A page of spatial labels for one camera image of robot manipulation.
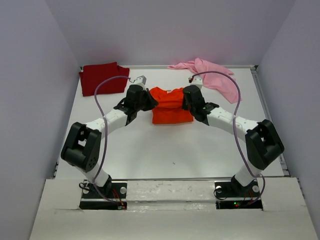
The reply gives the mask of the orange t-shirt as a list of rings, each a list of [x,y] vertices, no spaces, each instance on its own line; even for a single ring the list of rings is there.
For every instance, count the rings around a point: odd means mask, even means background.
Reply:
[[[184,124],[194,121],[190,112],[182,108],[184,98],[182,87],[173,90],[154,87],[150,90],[150,94],[158,102],[152,110],[154,125]]]

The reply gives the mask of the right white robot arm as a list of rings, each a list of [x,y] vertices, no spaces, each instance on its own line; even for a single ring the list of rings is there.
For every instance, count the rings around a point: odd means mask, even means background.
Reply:
[[[242,140],[247,159],[240,170],[222,187],[222,196],[241,197],[249,185],[285,150],[278,132],[270,120],[248,120],[224,110],[212,102],[205,102],[199,87],[190,85],[183,90],[182,108],[200,123],[234,135],[236,145]]]

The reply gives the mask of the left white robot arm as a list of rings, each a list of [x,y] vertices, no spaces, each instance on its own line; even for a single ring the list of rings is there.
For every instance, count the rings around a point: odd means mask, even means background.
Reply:
[[[61,159],[82,172],[97,196],[108,196],[112,178],[102,168],[106,155],[99,159],[102,140],[107,143],[108,134],[129,125],[139,111],[150,111],[157,105],[143,83],[130,85],[125,98],[109,113],[89,123],[75,122],[71,125],[61,150]]]

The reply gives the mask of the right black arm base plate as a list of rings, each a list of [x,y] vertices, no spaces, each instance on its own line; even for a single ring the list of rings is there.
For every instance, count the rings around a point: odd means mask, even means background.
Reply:
[[[263,209],[262,201],[256,201],[260,195],[256,180],[247,187],[240,185],[239,192],[232,189],[230,181],[217,181],[214,183],[213,195],[217,210]]]

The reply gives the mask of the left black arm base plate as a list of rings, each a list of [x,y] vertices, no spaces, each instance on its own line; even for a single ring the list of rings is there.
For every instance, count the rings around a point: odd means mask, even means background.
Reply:
[[[125,181],[114,181],[108,193],[97,189],[92,183],[84,180],[78,184],[81,189],[79,208],[81,210],[126,210],[127,209],[127,188]]]

